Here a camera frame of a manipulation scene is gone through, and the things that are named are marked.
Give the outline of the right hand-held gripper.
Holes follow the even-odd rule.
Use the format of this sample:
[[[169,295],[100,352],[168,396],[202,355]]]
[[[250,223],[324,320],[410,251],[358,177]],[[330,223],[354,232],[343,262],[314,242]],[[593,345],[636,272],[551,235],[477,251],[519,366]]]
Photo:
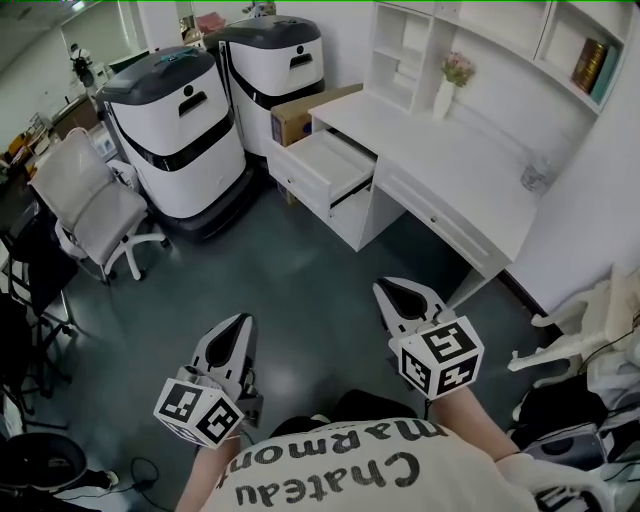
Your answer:
[[[396,337],[389,340],[389,348],[398,373],[409,385],[427,400],[436,400],[476,381],[484,345],[467,316],[405,334],[405,325],[433,321],[444,310],[444,301],[433,289],[398,277],[378,278],[373,293],[383,326]]]

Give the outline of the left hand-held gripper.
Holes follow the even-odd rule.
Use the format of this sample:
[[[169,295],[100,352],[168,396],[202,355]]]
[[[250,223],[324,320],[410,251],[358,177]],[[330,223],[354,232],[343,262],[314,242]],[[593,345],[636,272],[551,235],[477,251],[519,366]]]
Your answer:
[[[153,415],[183,440],[219,447],[237,428],[259,425],[263,396],[254,385],[257,322],[232,316],[199,341],[193,365],[166,380]]]

